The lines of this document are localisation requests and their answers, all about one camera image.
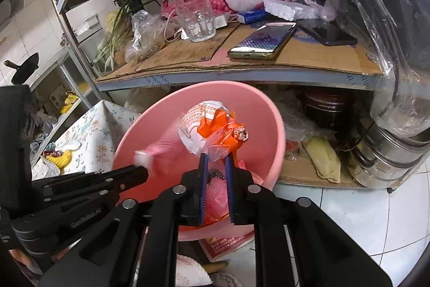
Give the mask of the orange white wrapper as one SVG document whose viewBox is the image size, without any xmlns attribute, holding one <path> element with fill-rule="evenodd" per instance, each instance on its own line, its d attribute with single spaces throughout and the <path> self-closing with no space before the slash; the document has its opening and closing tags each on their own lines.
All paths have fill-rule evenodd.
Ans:
<svg viewBox="0 0 430 287">
<path fill-rule="evenodd" d="M 178 136 L 189 153 L 206 154 L 210 162 L 236 155 L 249 139 L 246 126 L 219 101 L 203 101 L 188 110 L 180 119 Z"/>
</svg>

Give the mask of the pink patterned paper wrapper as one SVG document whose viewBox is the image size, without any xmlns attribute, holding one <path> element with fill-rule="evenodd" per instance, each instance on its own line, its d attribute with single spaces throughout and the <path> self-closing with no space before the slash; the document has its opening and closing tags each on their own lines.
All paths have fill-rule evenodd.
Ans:
<svg viewBox="0 0 430 287">
<path fill-rule="evenodd" d="M 133 164 L 145 167 L 150 177 L 162 178 L 176 172 L 178 162 L 188 155 L 178 133 L 180 120 L 175 119 L 156 141 L 134 151 Z"/>
</svg>

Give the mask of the silver mesh scrub cloth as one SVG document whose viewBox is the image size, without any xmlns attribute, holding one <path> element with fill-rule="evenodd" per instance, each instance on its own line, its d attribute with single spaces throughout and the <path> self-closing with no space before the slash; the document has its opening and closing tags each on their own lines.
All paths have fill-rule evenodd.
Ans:
<svg viewBox="0 0 430 287">
<path fill-rule="evenodd" d="M 40 157 L 37 163 L 31 169 L 32 180 L 40 180 L 43 178 L 52 178 L 61 175 L 61 170 L 53 162 Z"/>
</svg>

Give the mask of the colourful wrapper ball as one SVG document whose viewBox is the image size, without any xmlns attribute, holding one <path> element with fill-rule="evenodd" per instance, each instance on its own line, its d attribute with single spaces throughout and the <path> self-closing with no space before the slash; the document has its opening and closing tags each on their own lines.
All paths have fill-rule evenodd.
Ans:
<svg viewBox="0 0 430 287">
<path fill-rule="evenodd" d="M 44 149 L 44 151 L 42 152 L 43 157 L 59 157 L 63 154 L 63 152 L 61 150 L 59 150 L 57 148 L 57 146 L 55 145 L 55 143 L 51 142 L 49 143 L 46 148 Z"/>
</svg>

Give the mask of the white kitchen cabinet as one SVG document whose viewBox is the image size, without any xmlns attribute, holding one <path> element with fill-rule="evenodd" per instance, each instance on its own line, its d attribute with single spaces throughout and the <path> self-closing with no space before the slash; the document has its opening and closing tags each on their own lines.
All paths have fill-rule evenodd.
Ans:
<svg viewBox="0 0 430 287">
<path fill-rule="evenodd" d="M 1 87 L 1 164 L 23 159 L 32 167 L 50 143 L 100 101 L 68 49 L 59 50 L 24 85 Z"/>
</svg>

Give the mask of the small yellow foam net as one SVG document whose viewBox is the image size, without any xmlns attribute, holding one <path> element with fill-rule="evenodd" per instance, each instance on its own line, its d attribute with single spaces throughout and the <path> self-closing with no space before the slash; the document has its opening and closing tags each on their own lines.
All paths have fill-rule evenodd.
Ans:
<svg viewBox="0 0 430 287">
<path fill-rule="evenodd" d="M 43 157 L 56 165 L 60 170 L 64 169 L 67 165 L 70 164 L 72 160 L 72 151 L 44 151 L 42 153 Z"/>
</svg>

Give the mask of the floral bear tablecloth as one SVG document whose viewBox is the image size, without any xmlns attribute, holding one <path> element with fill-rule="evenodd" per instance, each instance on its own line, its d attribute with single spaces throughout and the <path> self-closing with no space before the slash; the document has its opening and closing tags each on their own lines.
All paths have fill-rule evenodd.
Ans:
<svg viewBox="0 0 430 287">
<path fill-rule="evenodd" d="M 109 172 L 121 139 L 139 116 L 115 103 L 98 102 L 55 141 L 59 150 L 73 152 L 61 175 Z"/>
</svg>

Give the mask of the smartphone with blue case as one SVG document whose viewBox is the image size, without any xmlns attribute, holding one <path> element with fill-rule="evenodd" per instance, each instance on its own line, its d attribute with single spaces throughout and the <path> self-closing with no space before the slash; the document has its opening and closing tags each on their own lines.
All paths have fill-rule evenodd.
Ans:
<svg viewBox="0 0 430 287">
<path fill-rule="evenodd" d="M 296 31 L 294 22 L 266 23 L 227 52 L 229 58 L 272 60 Z"/>
</svg>

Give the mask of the cardboard shelf liner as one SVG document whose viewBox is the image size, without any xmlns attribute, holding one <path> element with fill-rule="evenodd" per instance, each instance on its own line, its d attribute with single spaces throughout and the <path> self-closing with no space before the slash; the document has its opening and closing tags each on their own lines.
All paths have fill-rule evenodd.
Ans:
<svg viewBox="0 0 430 287">
<path fill-rule="evenodd" d="M 194 43 L 177 40 L 143 61 L 133 59 L 112 73 L 97 79 L 98 83 L 124 80 L 150 73 L 179 73 L 247 68 L 304 68 L 336 73 L 381 76 L 378 64 L 363 46 L 329 47 L 317 42 L 300 29 L 278 49 L 273 58 L 252 51 L 249 37 L 257 29 L 239 23 L 221 29 L 214 38 Z"/>
</svg>

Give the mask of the clear bag on shelf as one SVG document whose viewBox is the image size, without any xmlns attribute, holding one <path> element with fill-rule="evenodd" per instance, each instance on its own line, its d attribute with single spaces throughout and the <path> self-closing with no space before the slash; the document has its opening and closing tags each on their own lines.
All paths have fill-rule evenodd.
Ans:
<svg viewBox="0 0 430 287">
<path fill-rule="evenodd" d="M 132 15 L 131 25 L 133 38 L 125 45 L 126 63 L 145 61 L 165 46 L 166 22 L 160 15 L 139 10 Z"/>
</svg>

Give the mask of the glass mug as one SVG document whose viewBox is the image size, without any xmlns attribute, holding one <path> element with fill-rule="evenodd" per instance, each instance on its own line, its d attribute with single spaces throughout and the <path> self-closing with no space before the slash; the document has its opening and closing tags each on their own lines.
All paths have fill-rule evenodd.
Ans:
<svg viewBox="0 0 430 287">
<path fill-rule="evenodd" d="M 176 6 L 178 21 L 189 37 L 198 43 L 216 35 L 215 17 L 209 0 L 192 0 Z"/>
</svg>

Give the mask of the bag of vegetables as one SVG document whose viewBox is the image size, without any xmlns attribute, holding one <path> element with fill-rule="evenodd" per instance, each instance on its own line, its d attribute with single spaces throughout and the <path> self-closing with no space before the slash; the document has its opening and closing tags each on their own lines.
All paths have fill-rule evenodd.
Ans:
<svg viewBox="0 0 430 287">
<path fill-rule="evenodd" d="M 127 64 L 125 45 L 133 38 L 131 17 L 139 10 L 145 10 L 141 0 L 115 0 L 115 4 L 117 8 L 105 16 L 105 34 L 92 59 L 93 67 L 101 76 Z"/>
</svg>

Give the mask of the stainless steel stacked pots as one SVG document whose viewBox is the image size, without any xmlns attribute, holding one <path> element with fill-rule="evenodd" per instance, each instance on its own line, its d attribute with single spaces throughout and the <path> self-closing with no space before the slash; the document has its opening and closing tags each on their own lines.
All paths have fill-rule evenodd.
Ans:
<svg viewBox="0 0 430 287">
<path fill-rule="evenodd" d="M 429 130 L 399 137 L 362 117 L 351 130 L 348 148 L 347 169 L 355 181 L 370 189 L 393 189 L 428 154 Z"/>
</svg>

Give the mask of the black smartphone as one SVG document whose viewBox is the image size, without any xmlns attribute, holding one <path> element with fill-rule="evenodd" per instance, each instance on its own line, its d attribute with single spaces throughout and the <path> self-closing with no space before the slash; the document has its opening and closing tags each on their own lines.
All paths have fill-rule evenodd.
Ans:
<svg viewBox="0 0 430 287">
<path fill-rule="evenodd" d="M 335 21 L 329 22 L 315 18 L 297 20 L 296 23 L 307 35 L 328 47 L 354 46 L 358 43 L 355 37 L 340 29 Z"/>
</svg>

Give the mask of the large black plastic-wrapped appliance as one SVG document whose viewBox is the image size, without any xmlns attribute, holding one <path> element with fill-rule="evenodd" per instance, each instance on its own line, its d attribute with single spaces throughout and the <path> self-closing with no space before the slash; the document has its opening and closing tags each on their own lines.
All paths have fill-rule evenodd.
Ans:
<svg viewBox="0 0 430 287">
<path fill-rule="evenodd" d="M 369 44 L 383 76 L 370 114 L 398 136 L 429 128 L 429 0 L 331 0 L 340 25 Z"/>
</svg>

